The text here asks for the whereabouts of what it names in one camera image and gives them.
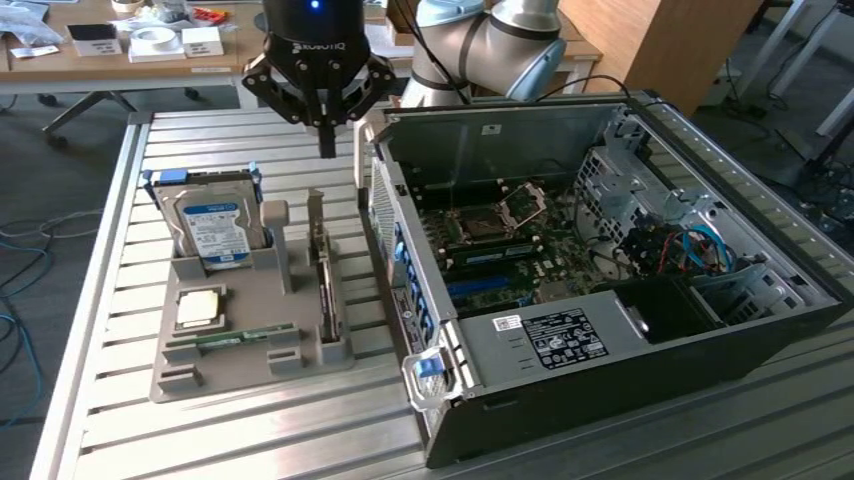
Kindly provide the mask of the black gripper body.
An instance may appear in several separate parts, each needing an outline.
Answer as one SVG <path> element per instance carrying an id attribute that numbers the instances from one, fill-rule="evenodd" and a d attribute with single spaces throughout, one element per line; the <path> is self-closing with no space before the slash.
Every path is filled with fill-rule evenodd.
<path id="1" fill-rule="evenodd" d="M 267 0 L 263 54 L 300 99 L 348 86 L 371 56 L 360 1 Z"/>

